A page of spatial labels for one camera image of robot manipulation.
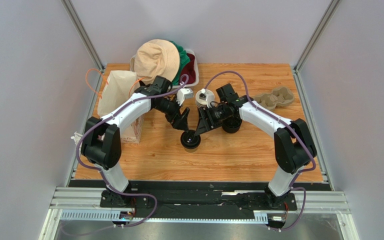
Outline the single brown paper cup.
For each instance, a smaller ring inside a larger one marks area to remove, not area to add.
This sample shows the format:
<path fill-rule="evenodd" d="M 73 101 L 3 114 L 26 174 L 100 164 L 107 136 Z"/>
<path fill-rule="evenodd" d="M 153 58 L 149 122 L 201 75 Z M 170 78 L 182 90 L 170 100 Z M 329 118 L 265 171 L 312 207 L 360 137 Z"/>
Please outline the single brown paper cup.
<path fill-rule="evenodd" d="M 184 150 L 187 152 L 187 153 L 194 153 L 198 150 L 198 147 L 194 147 L 194 148 L 190 148 L 190 147 L 184 147 Z"/>

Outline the white paper bag orange handles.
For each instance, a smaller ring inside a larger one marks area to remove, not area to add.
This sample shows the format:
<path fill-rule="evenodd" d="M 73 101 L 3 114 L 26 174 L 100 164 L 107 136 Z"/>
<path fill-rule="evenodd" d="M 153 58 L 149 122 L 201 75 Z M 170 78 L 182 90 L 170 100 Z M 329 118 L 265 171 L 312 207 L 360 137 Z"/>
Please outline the white paper bag orange handles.
<path fill-rule="evenodd" d="M 125 103 L 140 84 L 137 74 L 129 70 L 111 70 L 103 81 L 102 89 L 96 101 L 93 116 L 102 118 Z M 145 116 L 141 115 L 121 134 L 122 143 L 139 144 Z"/>

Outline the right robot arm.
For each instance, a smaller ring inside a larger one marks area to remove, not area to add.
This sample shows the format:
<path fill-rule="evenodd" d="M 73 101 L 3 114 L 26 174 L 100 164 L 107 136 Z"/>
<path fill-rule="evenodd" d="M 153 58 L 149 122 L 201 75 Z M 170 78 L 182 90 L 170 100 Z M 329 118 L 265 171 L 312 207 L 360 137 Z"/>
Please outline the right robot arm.
<path fill-rule="evenodd" d="M 281 117 L 258 105 L 248 94 L 239 96 L 228 83 L 216 89 L 219 103 L 198 108 L 198 126 L 193 137 L 223 128 L 236 133 L 243 122 L 250 123 L 274 141 L 277 170 L 265 187 L 264 202 L 272 209 L 284 203 L 293 183 L 303 172 L 316 168 L 317 150 L 307 123 Z"/>

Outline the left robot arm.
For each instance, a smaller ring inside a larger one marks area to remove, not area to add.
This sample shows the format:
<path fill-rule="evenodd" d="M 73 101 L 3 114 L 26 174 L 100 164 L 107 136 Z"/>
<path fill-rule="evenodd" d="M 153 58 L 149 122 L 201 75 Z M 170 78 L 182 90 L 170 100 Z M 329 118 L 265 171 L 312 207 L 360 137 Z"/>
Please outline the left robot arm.
<path fill-rule="evenodd" d="M 121 134 L 139 117 L 156 109 L 164 113 L 166 120 L 176 130 L 188 131 L 186 107 L 181 112 L 185 100 L 193 97 L 193 91 L 186 87 L 188 75 L 183 75 L 183 83 L 173 89 L 172 82 L 157 76 L 148 85 L 138 87 L 131 97 L 114 111 L 101 118 L 90 117 L 84 134 L 76 145 L 76 158 L 83 167 L 97 170 L 106 183 L 103 197 L 119 207 L 131 205 L 136 194 L 131 192 L 131 184 L 123 173 L 119 160 L 122 154 Z"/>

